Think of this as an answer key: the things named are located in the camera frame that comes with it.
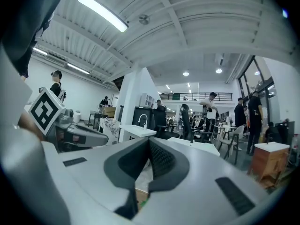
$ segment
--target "black office chair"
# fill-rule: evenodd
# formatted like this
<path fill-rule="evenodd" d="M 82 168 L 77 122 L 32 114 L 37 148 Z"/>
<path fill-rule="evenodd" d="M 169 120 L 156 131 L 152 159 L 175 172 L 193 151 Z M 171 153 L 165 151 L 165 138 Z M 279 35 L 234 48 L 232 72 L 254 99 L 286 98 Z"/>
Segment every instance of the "black office chair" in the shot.
<path fill-rule="evenodd" d="M 160 111 L 157 109 L 153 109 L 153 116 L 154 116 L 154 121 L 155 121 L 155 126 L 154 126 L 154 131 L 156 131 L 155 137 L 162 138 L 162 139 L 169 139 L 171 137 L 176 137 L 179 138 L 178 133 L 174 133 L 174 128 L 177 128 L 177 126 L 170 126 L 171 131 L 165 131 L 167 128 L 166 123 L 167 119 L 165 117 L 165 111 Z"/>
<path fill-rule="evenodd" d="M 182 115 L 182 121 L 183 121 L 183 133 L 181 136 L 181 139 L 184 140 L 190 140 L 191 142 L 195 140 L 195 142 L 199 143 L 211 143 L 210 141 L 207 141 L 204 139 L 205 134 L 211 134 L 211 132 L 200 132 L 199 128 L 191 128 L 189 117 L 188 117 L 188 111 L 189 107 L 186 104 L 182 104 L 181 106 L 181 115 Z M 201 138 L 194 138 L 195 132 L 198 131 L 202 136 Z"/>

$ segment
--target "black pants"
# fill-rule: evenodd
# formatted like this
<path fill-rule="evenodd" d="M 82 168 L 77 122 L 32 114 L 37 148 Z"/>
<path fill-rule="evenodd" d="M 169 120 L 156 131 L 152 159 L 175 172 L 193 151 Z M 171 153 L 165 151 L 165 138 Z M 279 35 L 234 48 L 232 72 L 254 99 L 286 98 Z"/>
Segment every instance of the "black pants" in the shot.
<path fill-rule="evenodd" d="M 205 118 L 205 121 L 206 121 L 206 128 L 205 128 L 205 131 L 206 132 L 213 132 L 214 128 L 215 128 L 215 123 L 216 123 L 216 120 L 215 119 L 208 119 L 208 118 Z M 211 134 L 206 134 L 205 135 L 205 140 L 209 140 L 210 137 L 211 137 Z"/>
<path fill-rule="evenodd" d="M 259 140 L 259 136 L 261 134 L 261 129 L 262 129 L 262 126 L 261 124 L 259 125 L 251 125 L 251 128 L 250 128 L 250 135 L 249 135 L 249 138 L 248 138 L 248 146 L 247 146 L 247 152 L 250 152 L 251 150 L 251 153 L 254 152 L 254 145 L 258 143 L 258 140 Z"/>

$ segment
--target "chair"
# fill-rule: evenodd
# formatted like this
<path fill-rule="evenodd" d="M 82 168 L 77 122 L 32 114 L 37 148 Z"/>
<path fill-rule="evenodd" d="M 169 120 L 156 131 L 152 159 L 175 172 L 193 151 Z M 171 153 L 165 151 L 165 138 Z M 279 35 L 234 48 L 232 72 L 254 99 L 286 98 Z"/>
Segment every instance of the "chair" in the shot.
<path fill-rule="evenodd" d="M 191 128 L 191 124 L 189 122 L 189 117 L 188 117 L 188 106 L 186 104 L 185 109 L 181 112 L 182 115 L 182 121 L 183 121 L 183 133 L 182 133 L 182 139 L 184 140 L 190 140 L 191 143 L 193 142 L 194 139 L 194 133 L 195 131 L 200 131 L 199 128 Z M 211 134 L 211 132 L 199 132 L 200 134 Z M 209 143 L 209 141 L 204 140 L 204 136 L 201 136 L 201 139 L 195 139 L 196 142 L 200 143 Z"/>
<path fill-rule="evenodd" d="M 228 148 L 227 148 L 227 152 L 224 156 L 224 159 L 229 158 L 229 151 L 231 146 L 233 145 L 236 148 L 236 152 L 235 152 L 235 161 L 234 161 L 234 165 L 236 165 L 236 162 L 238 160 L 238 152 L 239 152 L 239 139 L 240 139 L 240 134 L 242 134 L 244 131 L 244 126 L 239 126 L 235 131 L 233 132 L 225 132 L 224 136 L 222 139 L 219 139 L 219 141 L 221 142 L 218 151 L 220 151 L 222 144 L 227 144 Z"/>
<path fill-rule="evenodd" d="M 176 137 L 179 138 L 179 134 L 178 133 L 174 133 L 174 128 L 177 128 L 177 126 L 173 126 L 170 125 L 171 127 L 171 131 L 165 131 L 165 129 L 167 128 L 166 126 L 166 118 L 165 118 L 165 111 L 160 111 L 157 109 L 153 109 L 153 116 L 154 116 L 154 121 L 155 121 L 155 125 L 154 125 L 154 131 L 156 131 L 156 135 L 155 137 L 158 138 L 162 138 L 162 139 L 169 139 L 171 137 Z"/>

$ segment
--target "white chair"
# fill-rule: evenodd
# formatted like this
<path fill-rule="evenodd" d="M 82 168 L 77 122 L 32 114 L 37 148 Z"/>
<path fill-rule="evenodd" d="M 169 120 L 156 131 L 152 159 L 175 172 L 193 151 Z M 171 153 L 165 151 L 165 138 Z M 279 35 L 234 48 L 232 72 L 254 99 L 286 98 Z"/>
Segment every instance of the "white chair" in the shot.
<path fill-rule="evenodd" d="M 239 126 L 233 132 L 225 132 L 223 138 L 219 139 L 221 144 L 218 148 L 218 151 L 220 151 L 223 143 L 228 145 L 227 152 L 224 156 L 224 159 L 229 158 L 229 151 L 232 145 L 236 148 L 234 165 L 236 165 L 236 162 L 238 160 L 239 139 L 240 139 L 240 134 L 243 133 L 243 131 L 244 131 L 244 126 Z"/>

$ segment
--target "cap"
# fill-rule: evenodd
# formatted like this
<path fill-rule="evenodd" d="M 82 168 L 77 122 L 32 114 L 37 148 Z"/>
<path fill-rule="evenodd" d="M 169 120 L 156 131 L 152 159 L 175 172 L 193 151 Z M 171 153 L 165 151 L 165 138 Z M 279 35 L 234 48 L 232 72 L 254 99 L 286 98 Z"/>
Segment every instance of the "cap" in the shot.
<path fill-rule="evenodd" d="M 210 93 L 210 96 L 215 96 L 215 97 L 217 97 L 218 95 L 217 95 L 217 93 L 215 93 L 215 92 L 211 92 L 211 93 Z"/>
<path fill-rule="evenodd" d="M 61 74 L 61 71 L 59 70 L 56 70 L 54 73 L 51 73 L 51 76 L 54 76 L 54 77 L 59 77 L 61 79 L 62 77 L 62 74 Z"/>

